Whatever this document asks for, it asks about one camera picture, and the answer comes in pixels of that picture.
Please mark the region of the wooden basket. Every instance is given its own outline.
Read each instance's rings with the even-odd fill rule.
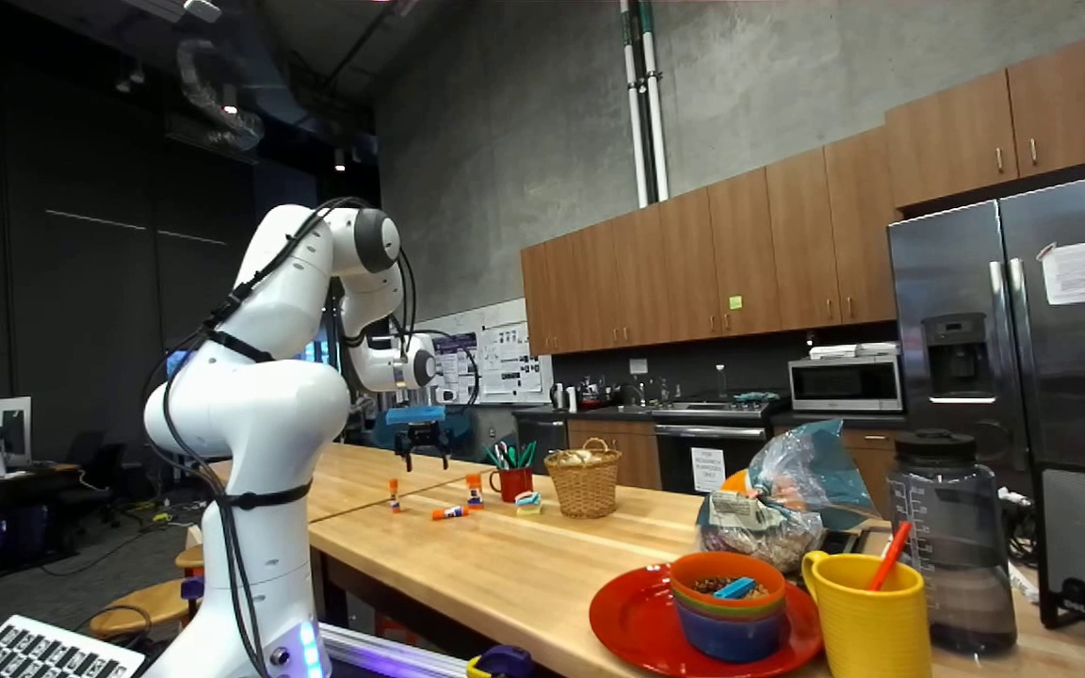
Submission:
[[[620,459],[621,450],[610,446],[605,436],[590,436],[586,446],[549,450],[542,462],[556,483],[558,507],[566,516],[615,510]]]

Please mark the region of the yellow cup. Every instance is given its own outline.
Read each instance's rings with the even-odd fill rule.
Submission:
[[[883,590],[870,590],[877,557],[802,557],[802,581],[817,601],[834,678],[926,678],[931,634],[925,577],[896,564]]]

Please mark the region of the wooden countertop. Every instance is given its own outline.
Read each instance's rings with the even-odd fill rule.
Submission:
[[[549,477],[537,473],[547,502],[542,516],[513,516],[513,503],[487,493],[487,507],[474,516],[431,518],[435,507],[469,502],[465,472],[454,462],[454,477],[440,477],[431,473],[431,462],[418,462],[431,483],[409,487],[405,507],[394,510],[385,459],[390,450],[342,446],[318,467],[313,493],[332,487],[361,495],[320,503],[320,510],[352,503],[310,524],[320,552],[498,642],[527,647],[558,675],[639,675],[596,640],[590,601],[620,572],[696,549],[695,516],[700,495],[620,487],[620,510],[568,518],[558,510]],[[1049,634],[1028,601],[1018,601],[1018,626],[1023,636],[1012,657],[974,661],[934,651],[934,678],[1085,675],[1085,626]]]

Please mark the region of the red plate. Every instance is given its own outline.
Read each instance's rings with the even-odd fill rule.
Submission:
[[[647,564],[615,577],[591,596],[591,634],[621,657],[651,675],[696,675],[696,678],[768,678],[809,661],[822,651],[817,608],[802,588],[787,588],[785,613],[793,636],[780,651],[758,661],[719,661],[700,654],[677,620],[677,607],[667,590],[667,564]]]

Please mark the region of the oven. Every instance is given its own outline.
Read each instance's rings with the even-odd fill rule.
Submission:
[[[719,490],[764,443],[764,420],[655,420],[659,487],[671,493]]]

